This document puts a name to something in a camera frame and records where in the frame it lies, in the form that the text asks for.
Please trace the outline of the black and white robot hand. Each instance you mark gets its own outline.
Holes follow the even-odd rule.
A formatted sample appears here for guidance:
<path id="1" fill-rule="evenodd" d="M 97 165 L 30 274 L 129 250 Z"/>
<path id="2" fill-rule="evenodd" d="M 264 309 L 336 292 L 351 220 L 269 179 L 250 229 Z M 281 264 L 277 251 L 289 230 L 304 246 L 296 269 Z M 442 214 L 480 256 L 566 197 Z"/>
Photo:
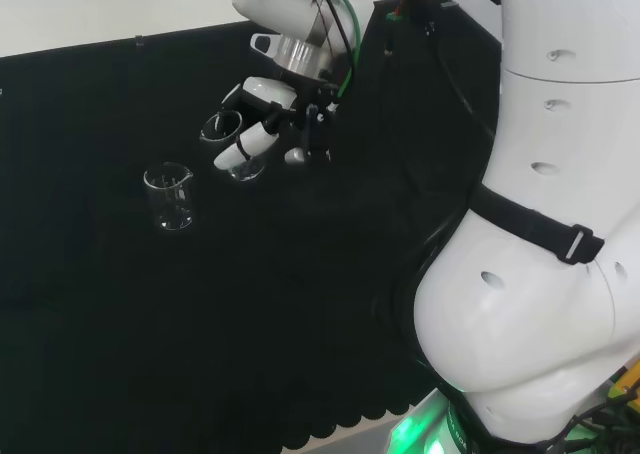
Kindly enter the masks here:
<path id="1" fill-rule="evenodd" d="M 264 159 L 276 146 L 287 164 L 326 164 L 331 159 L 329 126 L 338 104 L 332 85 L 250 76 L 223 98 L 207 129 L 225 143 L 213 166 L 232 171 Z"/>

